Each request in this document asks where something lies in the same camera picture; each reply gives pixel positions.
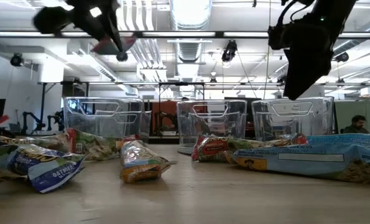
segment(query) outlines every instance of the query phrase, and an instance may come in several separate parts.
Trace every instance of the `clear plastic bin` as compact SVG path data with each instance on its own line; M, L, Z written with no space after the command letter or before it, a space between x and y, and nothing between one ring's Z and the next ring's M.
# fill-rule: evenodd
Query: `clear plastic bin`
M244 138L247 101L201 100L177 103L179 150L191 154L201 135Z
M331 134L333 102L332 97L254 101L252 113L256 139L269 141L295 133L306 136Z
M141 99L67 97L63 102L66 128L102 137L138 134L146 142L149 139L150 113L144 111Z

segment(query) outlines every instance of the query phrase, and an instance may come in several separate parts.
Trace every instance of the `wooden table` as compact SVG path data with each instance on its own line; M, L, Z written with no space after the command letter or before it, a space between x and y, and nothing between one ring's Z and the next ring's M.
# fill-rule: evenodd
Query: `wooden table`
M0 224L370 223L370 185L191 163L177 147L150 146L179 161L157 181L122 183L115 159L50 194L1 183Z

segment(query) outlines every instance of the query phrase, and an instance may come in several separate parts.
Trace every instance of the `ceiling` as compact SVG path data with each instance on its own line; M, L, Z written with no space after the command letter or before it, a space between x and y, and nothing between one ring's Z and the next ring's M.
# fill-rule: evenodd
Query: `ceiling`
M31 24L32 16L47 3L59 4L59 0L0 0L0 30L34 30ZM296 4L290 9L287 15L302 8L302 5ZM170 20L169 1L152 1L152 22L156 30L172 30ZM210 17L209 30L225 31L264 31L269 24L274 25L282 12L283 7L280 1L258 1L257 7L252 7L252 1L242 0L214 0ZM136 6L132 9L133 21L136 21ZM299 12L294 18L302 17L308 10ZM127 14L127 2L124 3L124 15ZM370 22L370 0L359 0L356 3L350 17L345 25L345 31L366 31L366 24ZM72 26L66 30L75 30ZM157 39L157 45L164 66L167 69L167 78L174 78L177 74L177 58L175 56L174 44L168 43L171 39ZM264 39L238 39L238 54L231 62L229 68L223 68L220 61L223 47L228 39L211 39L204 44L200 68L198 70L197 80L208 81L211 72L216 72L218 82L246 82L247 76L250 81L265 82L266 77L274 78L278 75L275 72L287 63L286 57L282 51L273 51L268 48L267 40ZM20 46L41 46L63 60L70 68L65 69L65 75L78 77L83 81L97 82L101 80L100 74L89 66L87 60L73 55L71 51L76 52L76 46L86 45L88 42L95 43L93 40L67 40L67 39L0 39L0 46L8 49L13 45ZM343 44L345 41L339 41L336 45ZM67 48L56 51L56 48ZM319 82L335 82L338 77L346 77L348 74L360 72L370 67L370 40L347 51L349 60L346 63L332 63L333 70L327 77ZM24 54L28 60L36 63L45 63L47 54ZM98 60L116 73L120 80L137 81L136 75L137 61L129 54L127 62L117 62L115 57L99 56ZM368 82L370 81L370 72L356 76L347 82ZM358 86L348 88L348 90L357 90Z

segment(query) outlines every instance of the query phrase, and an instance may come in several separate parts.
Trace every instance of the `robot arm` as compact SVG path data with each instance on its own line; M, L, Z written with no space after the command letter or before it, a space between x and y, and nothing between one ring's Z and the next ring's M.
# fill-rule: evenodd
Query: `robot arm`
M314 0L291 1L277 25L268 30L270 47L273 50L285 49L289 61L284 95L291 100L296 100L320 77L329 74L334 43L342 33L356 0L316 0L310 13L283 24L285 13L296 2L304 4L305 9Z

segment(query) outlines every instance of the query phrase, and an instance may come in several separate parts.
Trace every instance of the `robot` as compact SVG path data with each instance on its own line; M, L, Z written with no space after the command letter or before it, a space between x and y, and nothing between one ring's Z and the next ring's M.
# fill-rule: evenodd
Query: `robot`
M282 0L282 6L288 0ZM273 50L285 49L289 61L284 95L296 100L320 77L331 70L333 46L342 33L345 22L357 0L292 0L283 10L276 26L268 29L269 45ZM296 2L312 11L301 19L283 24L285 13Z
M123 48L117 28L116 10L120 7L117 0L66 0L66 3L73 6L70 11L63 7L44 7L33 18L34 27L41 34L54 34L59 37L61 31L69 24L73 23L76 28L80 28L99 44L113 41L117 48L116 58L123 62L128 59L127 49ZM99 9L100 15L93 16L92 9Z

